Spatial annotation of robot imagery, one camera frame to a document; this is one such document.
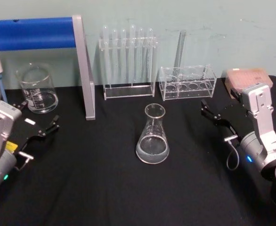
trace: acrylic test tube rack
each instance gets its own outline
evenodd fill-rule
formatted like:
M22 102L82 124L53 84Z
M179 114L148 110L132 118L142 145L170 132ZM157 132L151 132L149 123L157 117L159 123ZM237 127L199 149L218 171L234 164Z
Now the acrylic test tube rack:
M217 78L210 65L181 66L185 37L186 31L182 30L174 67L160 68L159 87L163 101L213 96Z
M154 96L156 82L156 37L134 25L129 32L103 28L99 39L104 97Z

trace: white label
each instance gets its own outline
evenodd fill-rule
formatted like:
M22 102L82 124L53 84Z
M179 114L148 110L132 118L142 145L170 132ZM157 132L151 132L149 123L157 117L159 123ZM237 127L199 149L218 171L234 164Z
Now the white label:
M31 119L25 119L25 122L35 125L35 121L32 121Z

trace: black table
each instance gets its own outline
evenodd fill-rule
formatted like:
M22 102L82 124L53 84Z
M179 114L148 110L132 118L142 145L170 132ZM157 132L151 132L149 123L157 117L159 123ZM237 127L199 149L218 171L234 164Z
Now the black table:
M276 131L276 77L272 92ZM7 91L10 103L19 90ZM81 87L57 88L58 107L24 115L46 125L60 115L58 133L34 141L35 160L12 172L0 186L0 226L274 226L271 183L241 155L226 168L230 151L218 129L201 116L199 98L153 97L104 100L96 88L96 120L86 121ZM218 79L210 104L231 102ZM164 130L170 155L148 165L135 155L149 103L166 109Z

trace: light blue wall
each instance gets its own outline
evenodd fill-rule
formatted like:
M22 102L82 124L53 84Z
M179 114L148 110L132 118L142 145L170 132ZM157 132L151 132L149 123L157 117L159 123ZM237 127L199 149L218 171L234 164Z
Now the light blue wall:
M228 68L263 67L276 75L276 0L0 0L0 19L71 16L83 17L91 64L99 31L104 24L152 27L160 43L158 65L172 67L179 31L189 37L185 64L211 63L218 77ZM56 86L77 84L73 52L46 54L56 62ZM13 71L19 59L38 53L2 53L6 88L17 86ZM55 56L63 56L59 63ZM94 78L100 76L94 68Z

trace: erlenmeyer flask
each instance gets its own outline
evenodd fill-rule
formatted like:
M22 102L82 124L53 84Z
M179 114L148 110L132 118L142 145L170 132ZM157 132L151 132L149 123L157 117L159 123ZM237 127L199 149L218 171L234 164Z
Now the erlenmeyer flask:
M150 104L146 106L145 113L147 122L137 143L136 154L145 163L158 164L170 152L162 125L165 109L159 104Z

